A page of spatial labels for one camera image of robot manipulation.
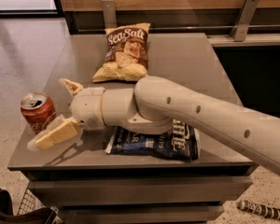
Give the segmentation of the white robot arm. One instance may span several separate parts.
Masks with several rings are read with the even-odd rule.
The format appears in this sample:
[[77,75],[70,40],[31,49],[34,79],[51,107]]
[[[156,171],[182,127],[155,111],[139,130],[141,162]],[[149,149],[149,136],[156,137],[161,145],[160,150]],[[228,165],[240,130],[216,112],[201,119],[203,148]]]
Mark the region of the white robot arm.
[[27,147],[41,150],[67,141],[82,129],[120,126],[134,133],[161,134],[175,119],[280,176],[280,118],[218,100],[171,80],[146,76],[128,88],[85,88],[62,78],[72,96],[72,116],[57,117]]

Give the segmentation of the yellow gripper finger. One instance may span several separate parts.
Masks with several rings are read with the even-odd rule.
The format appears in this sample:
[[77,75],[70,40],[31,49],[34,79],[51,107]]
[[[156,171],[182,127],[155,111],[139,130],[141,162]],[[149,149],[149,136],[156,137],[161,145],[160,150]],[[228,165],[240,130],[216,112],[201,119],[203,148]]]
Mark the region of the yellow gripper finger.
[[76,96],[80,91],[84,89],[81,84],[67,78],[60,78],[59,82],[72,97]]
[[29,141],[27,148],[31,151],[47,149],[81,134],[82,128],[73,117],[60,115]]

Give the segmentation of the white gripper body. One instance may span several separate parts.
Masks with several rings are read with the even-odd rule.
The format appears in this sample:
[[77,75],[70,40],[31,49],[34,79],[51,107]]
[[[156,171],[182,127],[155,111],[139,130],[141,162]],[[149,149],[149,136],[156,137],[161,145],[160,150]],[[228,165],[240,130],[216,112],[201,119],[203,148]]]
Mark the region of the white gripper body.
[[105,127],[101,113],[103,87],[86,88],[76,94],[70,105],[73,118],[84,130],[102,130]]

